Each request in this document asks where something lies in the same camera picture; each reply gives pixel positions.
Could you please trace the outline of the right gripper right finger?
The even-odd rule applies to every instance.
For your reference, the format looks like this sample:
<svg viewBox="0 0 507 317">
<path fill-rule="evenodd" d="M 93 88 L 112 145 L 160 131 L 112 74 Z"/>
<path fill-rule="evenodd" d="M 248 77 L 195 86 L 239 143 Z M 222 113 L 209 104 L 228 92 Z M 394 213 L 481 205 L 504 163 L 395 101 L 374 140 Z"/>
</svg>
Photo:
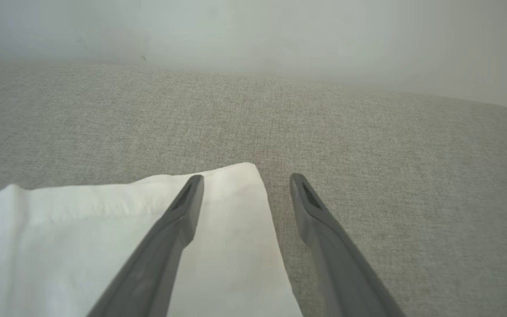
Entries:
<svg viewBox="0 0 507 317">
<path fill-rule="evenodd" d="M 298 234 L 310 249 L 328 317 L 402 317 L 364 255 L 302 174 L 290 176 Z"/>
</svg>

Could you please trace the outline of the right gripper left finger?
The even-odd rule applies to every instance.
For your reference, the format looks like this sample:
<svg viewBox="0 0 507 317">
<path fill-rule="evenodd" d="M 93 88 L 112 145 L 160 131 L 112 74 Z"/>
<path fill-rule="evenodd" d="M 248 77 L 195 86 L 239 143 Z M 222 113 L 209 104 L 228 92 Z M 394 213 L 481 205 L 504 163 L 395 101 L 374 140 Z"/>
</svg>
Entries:
<svg viewBox="0 0 507 317">
<path fill-rule="evenodd" d="M 205 179 L 193 175 L 91 309 L 91 317 L 165 317 L 181 255 L 195 238 Z"/>
</svg>

